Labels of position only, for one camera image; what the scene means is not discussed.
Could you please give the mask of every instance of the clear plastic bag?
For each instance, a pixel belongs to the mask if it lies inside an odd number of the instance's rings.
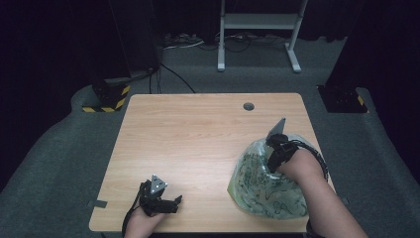
[[[287,137],[311,145],[298,135]],[[251,214],[274,219],[306,216],[306,201],[299,185],[283,174],[269,172],[266,163],[271,153],[265,139],[251,143],[238,160],[228,192]]]

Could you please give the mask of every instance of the black curtain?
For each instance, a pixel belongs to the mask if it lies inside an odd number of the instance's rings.
[[[347,37],[362,9],[364,0],[309,0],[299,38],[308,41],[326,37],[327,41]],[[173,36],[197,34],[213,43],[220,30],[220,0],[162,0],[165,31]],[[295,0],[226,0],[226,12],[237,13],[297,13],[300,1]],[[252,30],[256,35],[273,31]],[[290,32],[274,31],[289,37]]]
[[[368,88],[390,140],[420,182],[419,11],[416,0],[367,0],[326,87]]]

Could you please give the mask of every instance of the black equipment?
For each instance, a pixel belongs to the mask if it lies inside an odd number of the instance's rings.
[[[182,200],[182,195],[177,197],[174,201],[163,200],[161,199],[161,196],[166,187],[167,183],[156,175],[152,175],[152,181],[146,180],[140,184],[136,199],[124,218],[122,229],[123,237],[126,234],[127,224],[132,213],[139,207],[142,208],[147,216],[153,216],[156,213],[176,213],[178,204]]]

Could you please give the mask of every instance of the wooden table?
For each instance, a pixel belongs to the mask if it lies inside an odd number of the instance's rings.
[[[255,109],[247,111],[251,102]],[[141,182],[155,174],[168,183],[162,199],[182,194],[177,213],[156,232],[304,232],[307,217],[274,220],[242,210],[227,188],[245,148],[286,118],[319,150],[296,93],[134,95],[129,102],[89,227],[121,231]]]

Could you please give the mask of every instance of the dark background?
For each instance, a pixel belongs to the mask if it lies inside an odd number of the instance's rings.
[[[119,2],[130,7],[139,1]],[[70,112],[77,90],[93,80],[133,76],[110,2],[0,3],[1,188],[37,139]],[[214,44],[219,1],[158,0],[154,6],[163,33],[197,34]],[[298,6],[292,0],[227,1],[228,12],[293,12]],[[369,89],[391,141],[417,180],[419,10],[409,0],[310,0],[299,34],[308,41],[349,37],[327,84]]]

